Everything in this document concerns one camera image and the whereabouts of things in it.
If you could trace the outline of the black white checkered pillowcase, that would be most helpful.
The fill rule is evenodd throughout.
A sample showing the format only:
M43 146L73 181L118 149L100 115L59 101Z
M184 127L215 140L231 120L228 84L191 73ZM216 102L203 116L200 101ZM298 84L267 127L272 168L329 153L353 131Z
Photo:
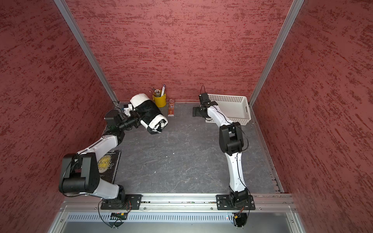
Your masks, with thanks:
M130 100L134 110L140 115L141 125L152 135L159 134L168 125L168 120L156 104L146 94L137 94Z

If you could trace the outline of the white perforated plastic basket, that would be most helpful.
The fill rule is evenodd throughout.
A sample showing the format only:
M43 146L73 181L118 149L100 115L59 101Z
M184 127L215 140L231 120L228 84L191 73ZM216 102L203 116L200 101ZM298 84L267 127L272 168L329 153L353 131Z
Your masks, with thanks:
M215 101L220 112L225 114L233 122L246 125L250 122L251 114L249 104L245 96L208 94L211 101Z

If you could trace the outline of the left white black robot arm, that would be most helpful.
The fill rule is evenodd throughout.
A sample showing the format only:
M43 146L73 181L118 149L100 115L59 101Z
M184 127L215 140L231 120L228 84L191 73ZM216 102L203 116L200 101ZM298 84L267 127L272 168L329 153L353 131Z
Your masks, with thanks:
M122 209L127 205L123 186L103 180L98 162L123 141L126 130L140 125L141 116L134 110L122 114L113 109L106 114L105 120L107 126L100 139L63 157L58 188L66 197L94 196L110 208Z

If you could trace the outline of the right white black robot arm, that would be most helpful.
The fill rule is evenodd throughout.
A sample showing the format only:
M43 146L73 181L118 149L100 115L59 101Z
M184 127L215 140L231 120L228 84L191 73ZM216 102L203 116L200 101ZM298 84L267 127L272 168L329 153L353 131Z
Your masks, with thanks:
M229 204L236 209L244 207L250 201L250 193L243 178L244 139L240 123L230 120L217 105L194 107L192 116L210 118L219 127L219 146L227 158L230 176Z

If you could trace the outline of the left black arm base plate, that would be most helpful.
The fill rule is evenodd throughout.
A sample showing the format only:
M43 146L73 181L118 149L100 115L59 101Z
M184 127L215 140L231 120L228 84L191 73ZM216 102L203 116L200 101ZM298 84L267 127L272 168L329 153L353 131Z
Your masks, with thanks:
M121 199L104 199L101 204L101 210L138 210L142 197L141 194L126 194Z

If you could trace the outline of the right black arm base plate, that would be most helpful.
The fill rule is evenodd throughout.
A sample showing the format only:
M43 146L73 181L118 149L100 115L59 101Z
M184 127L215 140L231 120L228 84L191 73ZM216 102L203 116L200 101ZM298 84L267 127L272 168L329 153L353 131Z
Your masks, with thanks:
M234 197L233 195L216 195L218 210L255 210L255 203L252 195Z

